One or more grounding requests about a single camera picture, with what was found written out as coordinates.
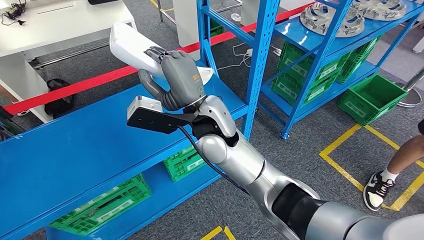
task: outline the person's leg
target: person's leg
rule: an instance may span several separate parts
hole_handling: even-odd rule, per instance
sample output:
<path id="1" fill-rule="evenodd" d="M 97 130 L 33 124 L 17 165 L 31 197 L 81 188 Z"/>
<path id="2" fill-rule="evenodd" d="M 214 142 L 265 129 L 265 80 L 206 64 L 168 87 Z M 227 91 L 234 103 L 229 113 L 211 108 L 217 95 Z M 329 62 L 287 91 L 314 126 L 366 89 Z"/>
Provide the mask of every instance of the person's leg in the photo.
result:
<path id="1" fill-rule="evenodd" d="M 413 137 L 403 144 L 386 169 L 374 173 L 363 188 L 363 200 L 370 210 L 379 210 L 399 173 L 424 157 L 424 120 L 418 124 L 418 129 L 422 135 Z"/>
<path id="2" fill-rule="evenodd" d="M 424 157 L 424 135 L 418 135 L 400 147 L 389 162 L 387 171 L 398 175 L 402 170 L 422 157 Z"/>

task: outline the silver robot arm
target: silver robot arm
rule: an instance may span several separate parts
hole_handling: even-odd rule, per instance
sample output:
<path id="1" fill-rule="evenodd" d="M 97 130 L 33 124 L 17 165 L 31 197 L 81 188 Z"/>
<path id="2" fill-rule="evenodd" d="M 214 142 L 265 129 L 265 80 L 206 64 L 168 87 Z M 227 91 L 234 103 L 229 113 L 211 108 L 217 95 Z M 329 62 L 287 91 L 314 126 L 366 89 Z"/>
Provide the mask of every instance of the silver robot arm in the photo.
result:
<path id="1" fill-rule="evenodd" d="M 183 52 L 158 47 L 145 53 L 162 66 L 170 91 L 165 92 L 147 71 L 140 70 L 141 83 L 155 99 L 136 97 L 128 107 L 127 125 L 164 134 L 183 131 L 205 162 L 249 194 L 262 214 L 289 240 L 411 240 L 423 235 L 419 222 L 424 222 L 424 214 L 382 220 L 320 200 L 314 190 L 277 170 L 246 140 L 222 100 L 204 93 L 193 59 Z M 184 113 L 166 113 L 162 106 L 169 111 L 182 108 Z M 191 126 L 197 144 L 185 125 Z"/>

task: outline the blue shelving unit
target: blue shelving unit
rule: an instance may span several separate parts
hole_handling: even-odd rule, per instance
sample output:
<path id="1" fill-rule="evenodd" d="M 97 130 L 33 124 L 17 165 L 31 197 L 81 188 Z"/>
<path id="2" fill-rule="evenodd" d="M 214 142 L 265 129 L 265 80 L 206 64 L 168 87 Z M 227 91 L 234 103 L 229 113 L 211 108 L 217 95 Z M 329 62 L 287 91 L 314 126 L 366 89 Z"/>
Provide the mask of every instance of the blue shelving unit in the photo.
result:
<path id="1" fill-rule="evenodd" d="M 336 14 L 325 36 L 314 33 L 305 28 L 300 22 L 299 17 L 292 18 L 275 26 L 275 34 L 306 52 L 306 54 L 298 61 L 294 62 L 293 65 L 297 64 L 297 62 L 306 56 L 311 55 L 315 57 L 313 65 L 309 70 L 308 76 L 306 78 L 305 84 L 303 85 L 296 103 L 293 106 L 271 90 L 272 80 L 274 79 L 273 77 L 264 81 L 261 87 L 261 92 L 288 116 L 288 120 L 283 121 L 268 107 L 260 104 L 260 106 L 269 112 L 273 118 L 281 123 L 283 130 L 281 131 L 280 135 L 284 139 L 289 137 L 289 131 L 293 124 L 295 124 L 297 121 L 301 120 L 311 112 L 315 111 L 317 108 L 326 104 L 328 101 L 342 94 L 349 87 L 375 73 L 387 59 L 387 57 L 392 53 L 395 47 L 400 43 L 408 30 L 413 26 L 421 12 L 424 11 L 423 5 L 404 0 L 404 3 L 406 4 L 406 14 L 401 19 L 395 21 L 366 19 L 365 29 L 359 35 L 348 38 L 335 38 L 342 19 L 346 16 L 346 12 L 349 9 L 349 6 L 352 4 L 352 0 L 319 0 L 318 2 L 336 8 Z M 388 48 L 386 53 L 382 56 L 377 65 L 372 65 L 367 61 L 364 62 L 345 84 L 339 84 L 337 82 L 334 83 L 331 89 L 326 93 L 302 106 L 301 103 L 304 102 L 306 93 L 308 93 L 313 82 L 312 80 L 316 78 L 316 75 L 322 66 L 325 66 L 326 64 L 345 55 L 346 53 L 355 50 L 356 48 L 371 41 L 372 39 L 375 39 L 376 37 L 384 34 L 388 30 L 407 20 L 409 21 L 406 26 L 394 40 L 392 45 Z M 287 69 L 289 69 L 289 67 L 283 69 L 279 74 L 282 74 Z"/>
<path id="2" fill-rule="evenodd" d="M 260 1 L 253 37 L 210 9 L 208 0 L 197 1 L 201 52 L 197 64 L 215 69 L 205 92 L 221 96 L 234 119 L 244 117 L 243 133 L 247 138 L 278 3 Z M 216 71 L 210 19 L 253 48 L 244 101 L 220 80 Z M 164 89 L 169 88 L 164 79 L 156 81 Z M 219 178 L 204 166 L 177 183 L 171 181 L 160 162 L 190 143 L 179 131 L 166 135 L 126 126 L 127 107 L 137 95 L 150 96 L 138 85 L 0 142 L 0 239 L 21 239 L 143 172 L 152 197 L 90 235 L 81 237 L 46 228 L 48 239 L 125 239 Z"/>

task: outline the white sock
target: white sock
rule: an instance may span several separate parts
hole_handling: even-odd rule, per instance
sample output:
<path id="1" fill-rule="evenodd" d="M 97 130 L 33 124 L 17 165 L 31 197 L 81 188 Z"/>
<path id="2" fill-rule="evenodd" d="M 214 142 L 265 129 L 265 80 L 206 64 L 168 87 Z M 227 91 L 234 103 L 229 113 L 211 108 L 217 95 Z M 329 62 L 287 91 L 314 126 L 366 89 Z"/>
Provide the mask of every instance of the white sock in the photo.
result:
<path id="1" fill-rule="evenodd" d="M 398 174 L 393 174 L 391 172 L 389 172 L 389 170 L 387 170 L 387 167 L 385 168 L 385 170 L 380 173 L 380 175 L 383 178 L 383 181 L 387 182 L 387 180 L 391 179 L 393 182 L 395 182 L 396 177 L 399 175 Z"/>

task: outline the black bag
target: black bag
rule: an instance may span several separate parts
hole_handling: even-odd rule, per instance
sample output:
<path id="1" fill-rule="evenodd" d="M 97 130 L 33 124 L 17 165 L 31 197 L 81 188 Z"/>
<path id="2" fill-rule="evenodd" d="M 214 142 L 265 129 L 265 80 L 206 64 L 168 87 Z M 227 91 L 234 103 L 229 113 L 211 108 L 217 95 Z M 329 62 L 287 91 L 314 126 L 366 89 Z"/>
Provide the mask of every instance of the black bag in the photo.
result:
<path id="1" fill-rule="evenodd" d="M 97 5 L 97 4 L 104 4 L 109 3 L 117 0 L 88 0 L 88 3 L 91 5 Z"/>
<path id="2" fill-rule="evenodd" d="M 61 89 L 63 87 L 69 86 L 70 84 L 62 79 L 52 79 L 47 81 L 47 87 L 50 91 Z M 66 111 L 74 107 L 75 103 L 75 94 L 51 101 L 44 106 L 44 110 L 49 115 L 58 115 L 63 114 Z"/>

